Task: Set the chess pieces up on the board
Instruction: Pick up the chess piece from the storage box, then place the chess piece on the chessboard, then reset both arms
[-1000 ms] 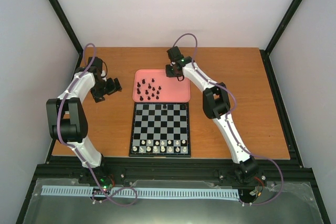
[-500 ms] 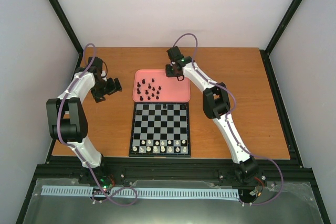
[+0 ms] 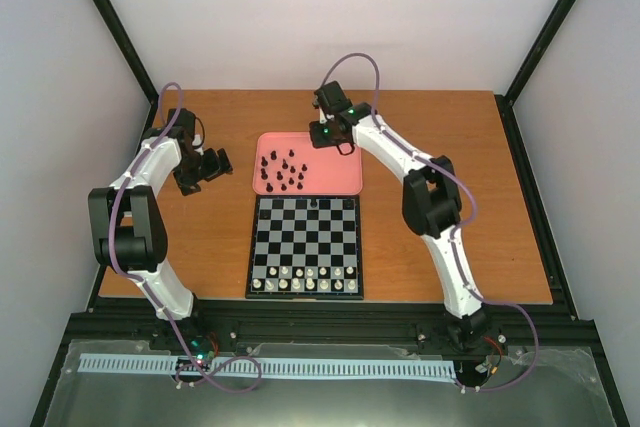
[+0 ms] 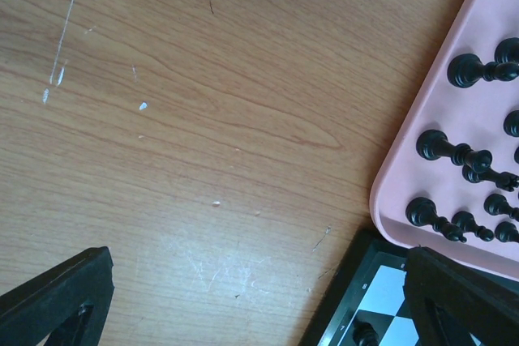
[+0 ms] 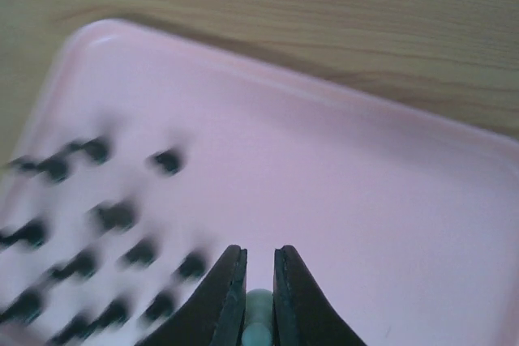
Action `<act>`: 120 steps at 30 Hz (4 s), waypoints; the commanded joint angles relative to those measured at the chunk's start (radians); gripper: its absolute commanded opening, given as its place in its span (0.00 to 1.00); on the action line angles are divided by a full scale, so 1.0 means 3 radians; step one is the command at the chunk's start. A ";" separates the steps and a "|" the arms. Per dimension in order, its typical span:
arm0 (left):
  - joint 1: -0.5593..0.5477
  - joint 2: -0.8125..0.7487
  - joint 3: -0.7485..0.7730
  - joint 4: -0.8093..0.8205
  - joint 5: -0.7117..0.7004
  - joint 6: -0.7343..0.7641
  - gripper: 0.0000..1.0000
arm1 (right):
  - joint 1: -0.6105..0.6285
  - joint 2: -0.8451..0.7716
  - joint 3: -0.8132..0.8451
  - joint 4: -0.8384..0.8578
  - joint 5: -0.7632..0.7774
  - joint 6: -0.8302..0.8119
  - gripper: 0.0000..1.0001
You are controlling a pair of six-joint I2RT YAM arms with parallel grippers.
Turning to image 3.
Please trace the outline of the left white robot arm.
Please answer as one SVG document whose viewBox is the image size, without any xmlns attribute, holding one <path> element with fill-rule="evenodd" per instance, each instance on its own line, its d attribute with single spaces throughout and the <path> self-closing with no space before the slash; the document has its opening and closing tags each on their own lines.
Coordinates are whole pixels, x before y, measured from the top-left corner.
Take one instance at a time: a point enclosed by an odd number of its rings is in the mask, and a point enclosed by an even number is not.
<svg viewBox="0 0 640 427">
<path fill-rule="evenodd" d="M 168 260 L 168 234 L 157 194 L 168 178 L 180 193 L 201 191 L 233 172 L 225 150 L 203 147 L 196 133 L 199 118 L 187 109 L 169 111 L 165 128 L 151 128 L 123 174 L 88 196 L 96 260 L 132 281 L 150 301 L 158 318 L 175 320 L 172 335 L 186 349 L 201 347 L 208 325 L 194 314 L 196 296 L 178 279 Z"/>
</svg>

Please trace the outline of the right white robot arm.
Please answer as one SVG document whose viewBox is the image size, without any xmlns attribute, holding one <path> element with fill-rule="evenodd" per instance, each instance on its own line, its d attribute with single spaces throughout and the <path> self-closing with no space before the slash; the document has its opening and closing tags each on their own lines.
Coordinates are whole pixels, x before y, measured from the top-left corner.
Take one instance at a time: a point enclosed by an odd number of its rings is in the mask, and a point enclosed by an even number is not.
<svg viewBox="0 0 640 427">
<path fill-rule="evenodd" d="M 313 105 L 320 111 L 320 119 L 309 124 L 315 148 L 360 148 L 401 182 L 402 217 L 425 243 L 441 283 L 445 334 L 453 349 L 470 350 L 484 335 L 488 317 L 462 242 L 462 201 L 451 160 L 415 148 L 372 106 L 352 103 L 336 81 L 314 92 Z"/>
</svg>

